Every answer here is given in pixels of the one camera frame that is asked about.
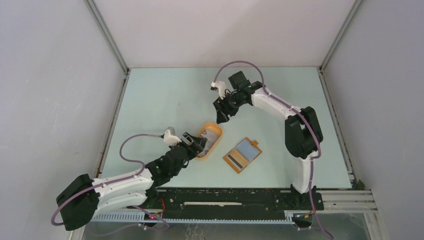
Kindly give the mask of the beige oval plastic tray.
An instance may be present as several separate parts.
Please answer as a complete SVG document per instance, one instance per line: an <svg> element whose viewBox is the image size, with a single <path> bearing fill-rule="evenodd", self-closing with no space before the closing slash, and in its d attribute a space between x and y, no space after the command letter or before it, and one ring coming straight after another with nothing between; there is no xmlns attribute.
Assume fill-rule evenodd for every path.
<svg viewBox="0 0 424 240"><path fill-rule="evenodd" d="M207 122L195 136L204 137L207 140L204 150L196 156L197 160L205 160L221 140L223 129L215 122Z"/></svg>

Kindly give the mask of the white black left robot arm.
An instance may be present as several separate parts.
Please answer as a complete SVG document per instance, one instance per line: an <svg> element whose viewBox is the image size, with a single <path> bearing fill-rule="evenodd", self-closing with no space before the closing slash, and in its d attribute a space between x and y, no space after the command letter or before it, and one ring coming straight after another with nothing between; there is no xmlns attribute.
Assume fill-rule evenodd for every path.
<svg viewBox="0 0 424 240"><path fill-rule="evenodd" d="M189 162L204 151L207 138L187 132L182 137L168 127L163 134L151 134L169 146L159 158L140 164L137 170L106 178L78 176L56 198L58 209L51 217L51 224L73 231L87 225L94 217L125 207L153 208L158 202L157 188L176 177Z"/></svg>

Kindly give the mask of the gold card with black stripe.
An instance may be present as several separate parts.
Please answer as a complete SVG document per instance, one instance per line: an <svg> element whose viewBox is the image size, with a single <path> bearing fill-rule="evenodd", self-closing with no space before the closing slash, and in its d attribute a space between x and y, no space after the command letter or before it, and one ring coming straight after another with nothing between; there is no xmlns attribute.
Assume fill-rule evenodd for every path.
<svg viewBox="0 0 424 240"><path fill-rule="evenodd" d="M249 165L249 161L241 155L239 151L233 148L226 156L227 162L232 165L236 171L242 171Z"/></svg>

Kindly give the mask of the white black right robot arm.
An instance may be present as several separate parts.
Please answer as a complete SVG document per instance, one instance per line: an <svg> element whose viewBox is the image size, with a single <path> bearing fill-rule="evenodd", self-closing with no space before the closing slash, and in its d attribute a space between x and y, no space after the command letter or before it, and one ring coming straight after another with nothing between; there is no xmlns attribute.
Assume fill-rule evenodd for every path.
<svg viewBox="0 0 424 240"><path fill-rule="evenodd" d="M292 183L297 191L291 194L290 201L295 208L304 209L311 202L308 191L312 188L312 162L321 156L320 144L324 139L316 111L310 106L300 108L287 103L272 93L263 80L250 82L242 71L228 80L233 90L229 90L223 81L211 83L211 90L219 94L213 102L217 124L228 122L246 104L283 121L285 146L298 159L297 175Z"/></svg>

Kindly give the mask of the orange leather card holder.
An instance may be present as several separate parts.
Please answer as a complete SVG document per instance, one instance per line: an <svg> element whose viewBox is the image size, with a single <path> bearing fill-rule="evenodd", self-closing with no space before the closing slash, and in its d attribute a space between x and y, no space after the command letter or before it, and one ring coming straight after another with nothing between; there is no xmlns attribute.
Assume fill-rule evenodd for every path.
<svg viewBox="0 0 424 240"><path fill-rule="evenodd" d="M262 154L256 140L245 137L233 147L222 159L237 173L243 172L258 156Z"/></svg>

